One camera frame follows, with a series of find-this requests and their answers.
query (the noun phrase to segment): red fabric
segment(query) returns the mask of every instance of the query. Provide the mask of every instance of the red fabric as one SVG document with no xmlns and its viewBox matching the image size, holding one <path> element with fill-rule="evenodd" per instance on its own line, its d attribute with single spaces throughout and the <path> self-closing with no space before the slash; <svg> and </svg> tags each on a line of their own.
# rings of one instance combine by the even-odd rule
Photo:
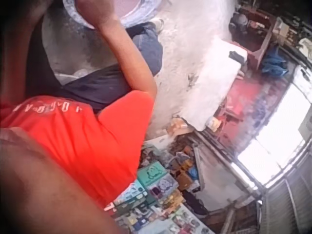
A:
<svg viewBox="0 0 312 234">
<path fill-rule="evenodd" d="M 153 99 L 132 91 L 95 116 L 84 103 L 39 96 L 1 105 L 1 127 L 21 127 L 102 207 L 137 177 Z"/>
</svg>

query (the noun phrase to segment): concrete floor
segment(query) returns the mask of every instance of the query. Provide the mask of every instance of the concrete floor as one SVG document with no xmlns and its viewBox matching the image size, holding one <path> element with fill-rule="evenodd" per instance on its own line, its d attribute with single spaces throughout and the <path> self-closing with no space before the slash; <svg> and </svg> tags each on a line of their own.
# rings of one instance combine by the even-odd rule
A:
<svg viewBox="0 0 312 234">
<path fill-rule="evenodd" d="M 200 73 L 214 37 L 231 39 L 228 23 L 235 0 L 164 1 L 158 14 L 165 21 L 159 36 L 163 67 L 155 78 L 158 95 L 147 139 L 164 134 L 171 117 L 181 110 L 188 95 L 188 77 Z M 43 41 L 51 67 L 58 73 L 72 75 L 80 69 L 89 73 L 116 62 L 94 31 L 78 25 L 61 8 L 45 18 Z"/>
</svg>

